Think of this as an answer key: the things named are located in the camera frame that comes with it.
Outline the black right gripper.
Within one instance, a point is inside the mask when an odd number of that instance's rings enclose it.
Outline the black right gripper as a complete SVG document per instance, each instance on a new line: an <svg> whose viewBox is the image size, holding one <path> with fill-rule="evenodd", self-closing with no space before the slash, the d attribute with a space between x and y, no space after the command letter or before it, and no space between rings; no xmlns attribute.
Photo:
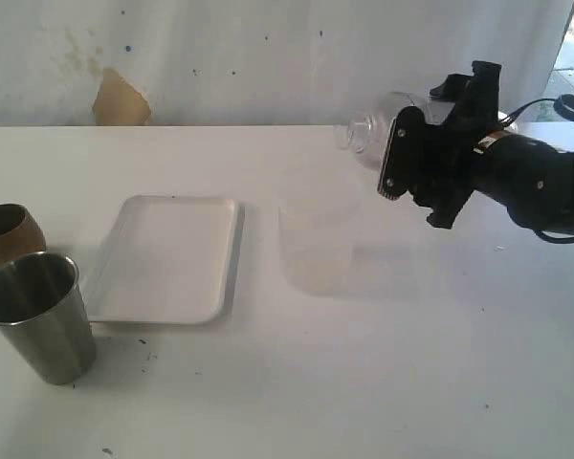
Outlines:
<svg viewBox="0 0 574 459"><path fill-rule="evenodd" d="M470 199L469 179L475 145L498 126L499 81L502 66L475 60L469 75L450 74L430 89L430 99L451 101L454 107L437 126L424 162L423 181L409 193L415 204L429 208L427 222L450 228Z"/></svg>

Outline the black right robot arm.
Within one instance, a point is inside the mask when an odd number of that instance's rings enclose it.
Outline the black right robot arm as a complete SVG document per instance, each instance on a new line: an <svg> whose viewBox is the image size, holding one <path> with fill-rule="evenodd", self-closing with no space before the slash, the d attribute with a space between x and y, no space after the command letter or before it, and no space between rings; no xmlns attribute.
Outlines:
<svg viewBox="0 0 574 459"><path fill-rule="evenodd" d="M434 228L450 229L478 192L540 239L574 244L574 151L508 132L522 111L498 116L500 65L476 61L472 70L441 123L427 123L416 107L399 113L387 151L403 163L385 182L429 208Z"/></svg>

